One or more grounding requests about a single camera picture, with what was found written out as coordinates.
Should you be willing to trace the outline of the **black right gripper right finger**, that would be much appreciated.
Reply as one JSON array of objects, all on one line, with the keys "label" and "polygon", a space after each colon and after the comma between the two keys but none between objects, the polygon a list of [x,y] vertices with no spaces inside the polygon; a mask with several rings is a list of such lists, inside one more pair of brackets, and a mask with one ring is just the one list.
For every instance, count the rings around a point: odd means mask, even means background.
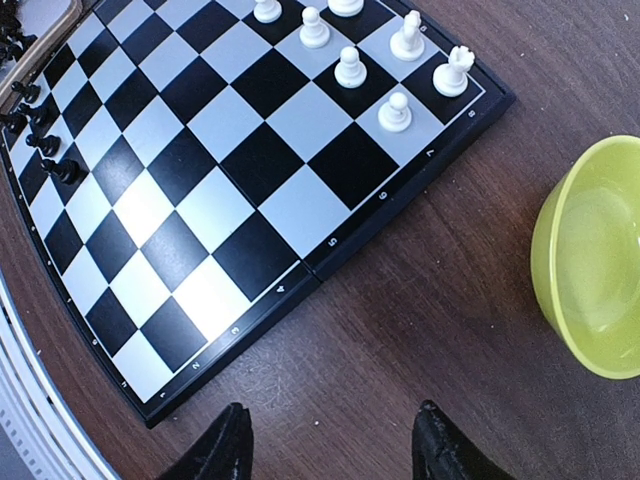
[{"label": "black right gripper right finger", "polygon": [[486,456],[433,400],[420,405],[412,429],[413,479],[514,477]]}]

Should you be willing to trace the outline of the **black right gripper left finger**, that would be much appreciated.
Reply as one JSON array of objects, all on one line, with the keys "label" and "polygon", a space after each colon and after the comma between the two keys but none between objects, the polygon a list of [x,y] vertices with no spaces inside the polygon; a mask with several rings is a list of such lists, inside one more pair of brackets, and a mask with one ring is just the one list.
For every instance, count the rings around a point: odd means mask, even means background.
[{"label": "black right gripper left finger", "polygon": [[159,479],[251,479],[253,458],[250,411],[232,402]]}]

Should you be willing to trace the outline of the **black and grey chessboard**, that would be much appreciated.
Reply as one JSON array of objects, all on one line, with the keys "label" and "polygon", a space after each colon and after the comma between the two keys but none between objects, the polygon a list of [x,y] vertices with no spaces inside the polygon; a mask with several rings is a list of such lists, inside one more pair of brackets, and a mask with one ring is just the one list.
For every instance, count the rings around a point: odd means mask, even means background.
[{"label": "black and grey chessboard", "polygon": [[[330,31],[299,38],[313,6]],[[73,322],[154,426],[290,312],[446,169],[514,101],[483,63],[466,91],[432,78],[456,39],[406,1],[101,1],[28,83],[30,119],[1,123],[1,160],[34,246]],[[425,50],[390,39],[421,14]],[[341,49],[367,69],[334,77]],[[411,125],[378,110],[404,93]],[[61,139],[53,157],[26,137]],[[63,184],[43,159],[71,159]]]}]

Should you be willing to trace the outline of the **black pawn placed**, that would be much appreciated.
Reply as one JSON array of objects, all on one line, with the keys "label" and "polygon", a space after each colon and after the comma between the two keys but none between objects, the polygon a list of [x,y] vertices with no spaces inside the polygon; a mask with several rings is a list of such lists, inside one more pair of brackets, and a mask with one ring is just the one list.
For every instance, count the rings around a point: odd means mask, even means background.
[{"label": "black pawn placed", "polygon": [[58,136],[39,137],[34,133],[29,134],[25,141],[28,146],[39,149],[45,157],[55,156],[61,144],[61,139]]},{"label": "black pawn placed", "polygon": [[49,111],[46,105],[32,107],[29,104],[21,103],[18,112],[26,115],[36,126],[42,126],[47,122]]},{"label": "black pawn placed", "polygon": [[22,96],[23,100],[27,104],[33,104],[40,96],[41,87],[37,84],[23,84],[19,81],[14,81],[11,84],[13,92]]},{"label": "black pawn placed", "polygon": [[43,159],[41,167],[49,176],[57,178],[63,184],[73,184],[80,172],[79,164],[71,159],[63,159],[60,162]]}]

